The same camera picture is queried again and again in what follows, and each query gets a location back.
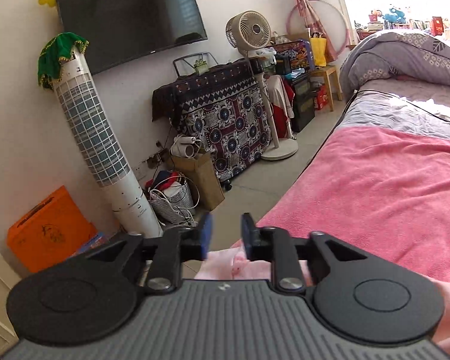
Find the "wooden stool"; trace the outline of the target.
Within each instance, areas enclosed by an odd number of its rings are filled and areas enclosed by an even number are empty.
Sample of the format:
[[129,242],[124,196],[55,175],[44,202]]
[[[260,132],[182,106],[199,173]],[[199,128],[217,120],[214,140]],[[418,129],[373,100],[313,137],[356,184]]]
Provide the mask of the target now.
[[329,109],[330,111],[334,111],[334,100],[337,99],[340,102],[343,100],[337,67],[335,65],[328,65],[317,68],[311,72],[311,76],[323,80],[326,94],[328,95]]

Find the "white woven basket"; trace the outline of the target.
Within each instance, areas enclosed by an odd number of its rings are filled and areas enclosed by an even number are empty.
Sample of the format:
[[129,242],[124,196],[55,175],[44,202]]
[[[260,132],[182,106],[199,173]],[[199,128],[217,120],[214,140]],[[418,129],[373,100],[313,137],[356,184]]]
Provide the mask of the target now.
[[195,209],[200,201],[193,198],[189,179],[180,172],[171,172],[148,189],[149,203],[155,213],[170,224],[195,224]]

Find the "pink strawberry print shirt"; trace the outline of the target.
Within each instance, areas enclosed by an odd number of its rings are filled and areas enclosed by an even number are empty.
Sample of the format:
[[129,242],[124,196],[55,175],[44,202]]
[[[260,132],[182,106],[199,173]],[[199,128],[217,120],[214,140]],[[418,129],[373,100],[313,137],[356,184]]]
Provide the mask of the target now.
[[[197,280],[204,281],[246,281],[270,280],[272,264],[265,261],[251,262],[241,247],[208,253],[196,274]],[[429,278],[444,299],[445,311],[433,336],[433,342],[450,355],[450,283]],[[416,290],[405,289],[396,280],[364,279],[353,286],[353,300],[356,306],[375,314],[390,314],[398,307],[391,303],[389,296],[380,290],[390,290],[410,305]]]

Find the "black wall television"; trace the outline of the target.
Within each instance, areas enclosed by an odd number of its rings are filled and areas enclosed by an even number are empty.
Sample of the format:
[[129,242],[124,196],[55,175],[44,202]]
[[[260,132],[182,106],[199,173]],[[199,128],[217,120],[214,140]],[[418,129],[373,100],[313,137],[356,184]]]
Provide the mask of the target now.
[[88,40],[93,74],[206,40],[197,0],[56,0],[66,32]]

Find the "lilac bed sheet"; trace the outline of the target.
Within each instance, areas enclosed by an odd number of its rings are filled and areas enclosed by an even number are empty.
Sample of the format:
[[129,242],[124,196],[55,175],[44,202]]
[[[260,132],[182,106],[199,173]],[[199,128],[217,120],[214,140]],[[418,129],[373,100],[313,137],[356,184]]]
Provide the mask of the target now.
[[378,127],[450,140],[450,86],[419,80],[372,80],[347,105],[345,127]]

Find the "white tower fan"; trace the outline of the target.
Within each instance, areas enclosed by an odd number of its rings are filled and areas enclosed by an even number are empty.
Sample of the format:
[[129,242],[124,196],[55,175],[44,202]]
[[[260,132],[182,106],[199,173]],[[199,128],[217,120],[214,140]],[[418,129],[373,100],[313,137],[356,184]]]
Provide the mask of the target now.
[[79,151],[128,233],[148,238],[162,228],[111,127],[97,93],[87,61],[77,47],[61,64],[61,78],[52,82]]

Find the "left pink floral curtain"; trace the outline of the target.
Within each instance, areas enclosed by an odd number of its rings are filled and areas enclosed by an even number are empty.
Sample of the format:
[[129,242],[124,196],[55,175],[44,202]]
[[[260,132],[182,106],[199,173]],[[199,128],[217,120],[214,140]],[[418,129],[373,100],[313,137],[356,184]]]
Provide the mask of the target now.
[[332,45],[332,42],[328,39],[328,34],[323,26],[323,23],[311,6],[309,0],[295,0],[296,4],[289,12],[285,27],[287,33],[290,33],[291,20],[293,13],[298,12],[304,25],[310,30],[310,45],[314,56],[314,65],[321,68],[328,65],[328,63],[334,62],[337,59],[337,51]]

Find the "patterned cloth covered cabinet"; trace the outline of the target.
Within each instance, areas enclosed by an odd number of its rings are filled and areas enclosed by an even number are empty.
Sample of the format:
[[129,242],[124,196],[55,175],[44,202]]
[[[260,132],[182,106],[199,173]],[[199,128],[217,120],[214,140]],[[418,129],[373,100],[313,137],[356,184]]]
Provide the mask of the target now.
[[243,59],[154,90],[152,120],[161,118],[202,142],[221,184],[259,160],[272,143],[260,88]]

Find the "purple floral duvet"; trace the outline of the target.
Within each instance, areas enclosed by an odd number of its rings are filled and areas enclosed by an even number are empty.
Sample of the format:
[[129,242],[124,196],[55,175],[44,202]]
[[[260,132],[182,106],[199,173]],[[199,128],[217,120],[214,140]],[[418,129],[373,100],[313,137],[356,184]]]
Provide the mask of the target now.
[[450,42],[418,30],[379,31],[359,42],[339,74],[347,98],[368,81],[399,76],[450,86]]

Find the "blue plush toy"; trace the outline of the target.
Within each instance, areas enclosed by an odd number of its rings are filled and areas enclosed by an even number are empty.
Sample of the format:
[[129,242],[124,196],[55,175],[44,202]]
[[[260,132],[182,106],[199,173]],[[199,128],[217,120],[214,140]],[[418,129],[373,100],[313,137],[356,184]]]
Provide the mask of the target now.
[[383,14],[382,17],[387,22],[394,24],[404,24],[407,21],[405,13],[396,7],[389,8],[389,12]]

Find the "pink hula hoop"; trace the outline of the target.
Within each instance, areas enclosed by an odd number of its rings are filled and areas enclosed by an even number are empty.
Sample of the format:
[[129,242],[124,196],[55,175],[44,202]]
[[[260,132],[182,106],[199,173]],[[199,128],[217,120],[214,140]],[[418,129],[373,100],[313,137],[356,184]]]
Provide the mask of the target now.
[[308,28],[311,33],[325,34],[327,32],[322,20],[320,19],[320,15],[316,12],[316,10],[314,10],[312,6],[313,2],[320,2],[329,6],[340,17],[340,21],[345,28],[345,35],[343,42],[339,47],[335,49],[335,51],[338,55],[341,54],[345,49],[352,46],[350,42],[353,41],[353,31],[350,27],[350,20],[343,14],[340,9],[335,7],[330,2],[324,0],[305,0],[305,2],[297,2],[289,12],[285,21],[285,28],[287,33],[292,34],[292,21],[295,14],[298,14],[302,18],[302,21],[304,22],[303,26]]

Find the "green fringed cloth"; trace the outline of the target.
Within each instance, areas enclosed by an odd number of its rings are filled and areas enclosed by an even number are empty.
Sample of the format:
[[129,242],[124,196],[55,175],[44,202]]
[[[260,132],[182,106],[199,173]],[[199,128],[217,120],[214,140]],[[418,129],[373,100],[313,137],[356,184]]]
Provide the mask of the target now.
[[38,58],[38,85],[43,89],[53,89],[53,81],[62,77],[63,63],[72,59],[72,49],[84,54],[89,41],[71,32],[59,33],[41,50]]

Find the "pink terry blanket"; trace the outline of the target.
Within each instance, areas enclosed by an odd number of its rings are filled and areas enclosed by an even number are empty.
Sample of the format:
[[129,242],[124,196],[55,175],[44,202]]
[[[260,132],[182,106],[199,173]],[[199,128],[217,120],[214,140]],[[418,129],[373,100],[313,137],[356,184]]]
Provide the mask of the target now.
[[328,233],[450,282],[450,140],[339,128],[259,225]]

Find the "orange cardboard box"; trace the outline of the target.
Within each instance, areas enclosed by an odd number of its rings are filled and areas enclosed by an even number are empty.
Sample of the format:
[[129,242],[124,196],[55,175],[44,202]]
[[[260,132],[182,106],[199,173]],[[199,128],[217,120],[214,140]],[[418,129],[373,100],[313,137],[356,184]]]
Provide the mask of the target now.
[[65,261],[97,235],[64,186],[12,225],[6,243],[31,272]]

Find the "yellow shopping bag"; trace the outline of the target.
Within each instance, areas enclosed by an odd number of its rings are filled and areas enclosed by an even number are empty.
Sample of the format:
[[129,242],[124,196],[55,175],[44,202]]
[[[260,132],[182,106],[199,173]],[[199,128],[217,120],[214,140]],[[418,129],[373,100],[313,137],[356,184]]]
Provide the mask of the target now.
[[327,38],[323,37],[320,33],[312,33],[310,36],[310,45],[314,57],[314,65],[317,68],[327,66]]

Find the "white pedestal fan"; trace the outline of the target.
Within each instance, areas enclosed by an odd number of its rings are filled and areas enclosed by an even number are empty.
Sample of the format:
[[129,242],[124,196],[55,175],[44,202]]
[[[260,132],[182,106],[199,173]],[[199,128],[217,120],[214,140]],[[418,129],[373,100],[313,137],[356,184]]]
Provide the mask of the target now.
[[274,52],[268,50],[271,34],[272,31],[268,21],[255,10],[246,10],[233,16],[225,27],[226,39],[233,48],[244,56],[257,81],[272,138],[272,143],[262,154],[262,159],[275,162],[295,155],[298,151],[298,144],[292,138],[291,133],[287,138],[279,138],[275,127],[272,102],[266,88],[263,71],[263,61],[274,56]]

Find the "brown paper bag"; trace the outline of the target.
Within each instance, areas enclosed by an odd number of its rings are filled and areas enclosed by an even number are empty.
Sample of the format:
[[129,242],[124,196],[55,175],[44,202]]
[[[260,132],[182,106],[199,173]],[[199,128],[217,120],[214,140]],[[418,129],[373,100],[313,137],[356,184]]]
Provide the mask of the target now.
[[171,155],[170,160],[174,169],[185,174],[197,186],[200,203],[205,209],[212,211],[225,200],[210,153],[202,152],[195,158]]

